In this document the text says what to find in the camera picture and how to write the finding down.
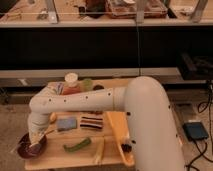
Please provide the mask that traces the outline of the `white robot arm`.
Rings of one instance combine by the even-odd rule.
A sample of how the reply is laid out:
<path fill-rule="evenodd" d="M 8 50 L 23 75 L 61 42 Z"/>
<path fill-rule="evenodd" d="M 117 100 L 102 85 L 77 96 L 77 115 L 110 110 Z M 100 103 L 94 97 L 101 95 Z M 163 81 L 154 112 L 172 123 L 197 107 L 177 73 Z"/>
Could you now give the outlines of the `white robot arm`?
<path fill-rule="evenodd" d="M 154 78 L 140 76 L 125 87 L 71 95 L 43 88 L 29 103 L 30 139 L 43 134 L 50 114 L 64 111 L 123 111 L 137 171 L 186 171 L 167 93 Z"/>

